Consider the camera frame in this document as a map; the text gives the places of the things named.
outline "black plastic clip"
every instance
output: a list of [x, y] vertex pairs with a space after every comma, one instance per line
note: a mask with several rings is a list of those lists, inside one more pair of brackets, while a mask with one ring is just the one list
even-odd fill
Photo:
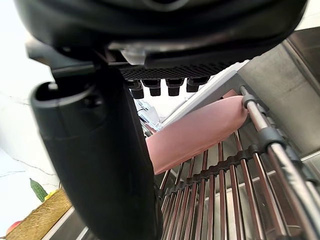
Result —
[[270, 144], [278, 143], [284, 148], [287, 147], [287, 142], [281, 137], [278, 130], [271, 126], [262, 128], [258, 132], [259, 148], [262, 152], [266, 152]]
[[255, 96], [251, 95], [251, 94], [247, 94], [245, 96], [243, 96], [242, 98], [242, 105], [247, 108], [247, 104], [248, 102], [255, 102], [258, 103], [258, 100], [255, 98]]

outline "stainless steel surface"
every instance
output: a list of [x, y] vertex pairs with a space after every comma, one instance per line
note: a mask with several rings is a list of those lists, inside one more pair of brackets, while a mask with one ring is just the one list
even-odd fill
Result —
[[[319, 41], [314, 36], [305, 38], [304, 33], [300, 37], [299, 32], [292, 35], [294, 41], [303, 47], [305, 63], [313, 66], [310, 71], [320, 82]], [[269, 107], [269, 114], [301, 157], [320, 149], [319, 90], [310, 84], [299, 62], [292, 59], [282, 44], [252, 59], [238, 73]]]
[[[203, 160], [202, 160], [203, 171], [207, 170], [207, 165], [208, 165], [208, 150], [204, 151], [203, 153]], [[206, 190], [206, 180], [202, 178], [200, 182], [198, 216], [197, 216], [196, 228], [195, 228], [196, 240], [200, 240], [202, 236], [202, 228], [203, 228], [203, 221], [204, 221], [205, 190]]]
[[[223, 143], [218, 143], [218, 160], [222, 162], [224, 160]], [[221, 240], [229, 239], [229, 222], [228, 222], [228, 204], [227, 204], [227, 190], [225, 171], [221, 169], [219, 171], [219, 186], [220, 186], [220, 229]]]

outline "black plastic housing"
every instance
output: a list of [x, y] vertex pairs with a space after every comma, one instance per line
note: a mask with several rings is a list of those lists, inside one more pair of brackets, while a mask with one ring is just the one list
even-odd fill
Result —
[[119, 72], [31, 96], [39, 131], [75, 209], [100, 240], [157, 240], [162, 214], [137, 111]]

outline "white wall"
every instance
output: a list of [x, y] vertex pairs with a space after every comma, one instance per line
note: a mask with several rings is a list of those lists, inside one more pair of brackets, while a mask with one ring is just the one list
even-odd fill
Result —
[[309, 0], [303, 18], [297, 30], [320, 26], [320, 0]]
[[0, 0], [0, 236], [41, 202], [36, 180], [49, 193], [59, 184], [28, 103], [31, 90], [52, 79], [48, 67], [27, 58], [26, 31], [13, 1]]

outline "red object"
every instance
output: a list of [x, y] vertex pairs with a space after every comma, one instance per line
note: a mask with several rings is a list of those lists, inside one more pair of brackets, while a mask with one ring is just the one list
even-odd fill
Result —
[[6, 231], [6, 235], [8, 235], [16, 226], [18, 226], [22, 221], [16, 221], [14, 224], [12, 224], [8, 230]]
[[242, 96], [231, 96], [198, 110], [146, 139], [155, 174], [187, 161], [225, 140], [245, 122]]

